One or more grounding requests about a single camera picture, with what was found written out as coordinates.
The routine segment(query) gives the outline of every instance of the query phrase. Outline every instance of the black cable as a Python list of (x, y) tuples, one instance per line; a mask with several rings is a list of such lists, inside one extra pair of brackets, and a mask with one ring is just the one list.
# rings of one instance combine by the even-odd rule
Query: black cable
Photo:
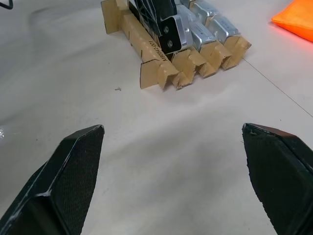
[(0, 2), (0, 6), (4, 7), (5, 9), (11, 10), (13, 8), (13, 0), (9, 0), (9, 5)]

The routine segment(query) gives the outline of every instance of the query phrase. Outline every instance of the orange cloth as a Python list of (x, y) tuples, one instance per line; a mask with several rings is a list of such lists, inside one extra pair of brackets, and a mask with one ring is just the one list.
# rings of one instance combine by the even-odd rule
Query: orange cloth
[(313, 0), (294, 0), (272, 22), (313, 42)]

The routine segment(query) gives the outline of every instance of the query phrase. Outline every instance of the white floor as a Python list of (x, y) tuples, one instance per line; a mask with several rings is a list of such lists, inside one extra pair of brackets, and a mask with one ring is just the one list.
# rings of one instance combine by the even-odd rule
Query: white floor
[(211, 2), (253, 46), (238, 67), (178, 92), (140, 90), (140, 58), (123, 33), (105, 34), (99, 0), (0, 9), (0, 215), (63, 137), (103, 124), (84, 235), (276, 234), (241, 127), (313, 148), (313, 44), (269, 23), (290, 0)]

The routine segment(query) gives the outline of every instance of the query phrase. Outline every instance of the floor seam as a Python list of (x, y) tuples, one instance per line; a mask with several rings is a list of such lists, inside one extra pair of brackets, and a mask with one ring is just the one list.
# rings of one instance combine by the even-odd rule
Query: floor seam
[(289, 95), (287, 95), (282, 89), (280, 89), (278, 86), (276, 86), (271, 80), (269, 80), (264, 74), (262, 74), (259, 70), (257, 70), (252, 64), (250, 64), (245, 58), (244, 61), (246, 61), (251, 67), (253, 67), (260, 75), (262, 75), (264, 78), (266, 78), (267, 81), (269, 81), (271, 84), (273, 84), (278, 90), (280, 90), (285, 96), (287, 96), (289, 99), (291, 99), (297, 106), (299, 106), (304, 112), (306, 112), (308, 115), (310, 115), (312, 118), (313, 116), (306, 111), (300, 104), (298, 104), (294, 99), (292, 99)]

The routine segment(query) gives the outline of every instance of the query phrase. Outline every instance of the cardboard holder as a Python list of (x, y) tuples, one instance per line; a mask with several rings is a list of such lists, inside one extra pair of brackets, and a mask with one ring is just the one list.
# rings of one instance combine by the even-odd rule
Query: cardboard holder
[(214, 75), (220, 66), (227, 70), (238, 65), (250, 47), (247, 46), (250, 43), (243, 37), (233, 36), (225, 45), (218, 41), (212, 42), (202, 46), (200, 52), (194, 47), (175, 52), (169, 61), (123, 0), (104, 0), (101, 7), (106, 33), (122, 30), (142, 59), (141, 89), (156, 84), (165, 89), (172, 83), (179, 90), (192, 84), (196, 72), (205, 78)]

